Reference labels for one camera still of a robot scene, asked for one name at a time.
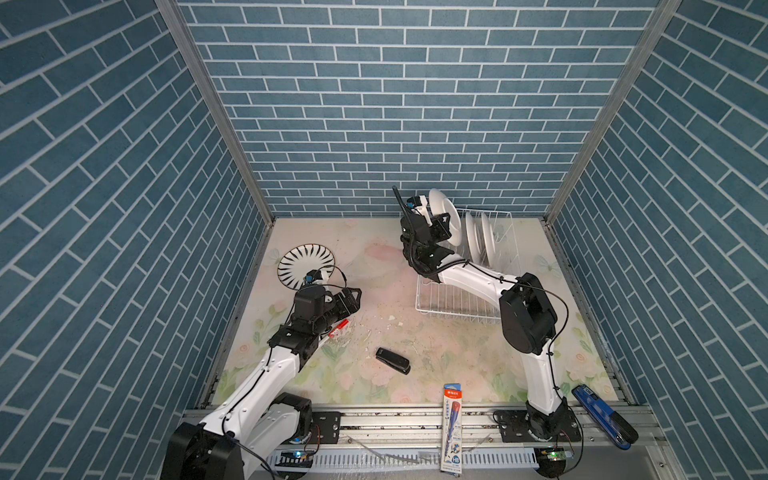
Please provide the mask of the blue striped white plate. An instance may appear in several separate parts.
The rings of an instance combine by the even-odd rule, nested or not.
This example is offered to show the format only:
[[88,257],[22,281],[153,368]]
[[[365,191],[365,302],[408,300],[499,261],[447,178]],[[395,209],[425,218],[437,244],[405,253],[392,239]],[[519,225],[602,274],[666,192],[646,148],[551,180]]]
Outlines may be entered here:
[[291,290],[303,286],[304,276],[314,269],[323,271],[328,279],[335,267],[335,257],[324,245],[307,243],[286,252],[277,264],[277,277],[281,284]]

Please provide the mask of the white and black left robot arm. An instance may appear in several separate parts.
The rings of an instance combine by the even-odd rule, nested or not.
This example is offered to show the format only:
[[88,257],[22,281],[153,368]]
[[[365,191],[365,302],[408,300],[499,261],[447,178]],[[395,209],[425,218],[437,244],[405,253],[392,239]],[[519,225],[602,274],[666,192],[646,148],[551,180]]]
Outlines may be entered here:
[[286,321],[268,341],[256,369],[219,407],[171,435],[162,479],[248,479],[258,469],[278,477],[268,457],[287,441],[317,429],[312,401],[290,394],[290,383],[334,327],[360,310],[362,290],[310,284],[295,292]]

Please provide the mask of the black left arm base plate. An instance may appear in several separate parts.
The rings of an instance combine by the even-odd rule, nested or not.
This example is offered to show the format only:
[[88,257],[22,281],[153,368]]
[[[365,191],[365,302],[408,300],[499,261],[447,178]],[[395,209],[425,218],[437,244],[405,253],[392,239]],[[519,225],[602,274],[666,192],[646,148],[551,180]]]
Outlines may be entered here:
[[340,435],[342,413],[319,411],[297,413],[297,424],[288,435],[279,434],[280,445],[337,444]]

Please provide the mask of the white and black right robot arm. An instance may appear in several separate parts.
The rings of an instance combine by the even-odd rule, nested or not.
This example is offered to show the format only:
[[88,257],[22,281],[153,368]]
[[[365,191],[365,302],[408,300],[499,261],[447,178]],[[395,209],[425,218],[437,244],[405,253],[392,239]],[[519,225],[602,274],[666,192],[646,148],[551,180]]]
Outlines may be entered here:
[[525,273],[511,278],[442,246],[449,233],[447,214],[426,218],[411,202],[400,209],[400,239],[408,265],[426,279],[498,308],[503,338],[522,355],[529,431],[544,441],[556,437],[569,420],[569,409],[552,361],[558,317],[538,277]]

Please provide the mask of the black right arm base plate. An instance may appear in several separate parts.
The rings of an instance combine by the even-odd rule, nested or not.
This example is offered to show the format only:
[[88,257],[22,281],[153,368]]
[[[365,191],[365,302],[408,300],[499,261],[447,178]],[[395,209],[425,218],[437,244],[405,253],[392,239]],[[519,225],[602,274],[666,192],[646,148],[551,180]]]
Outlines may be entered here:
[[576,443],[582,440],[582,430],[570,409],[557,418],[523,410],[495,410],[496,423],[504,443],[553,443],[563,440]]

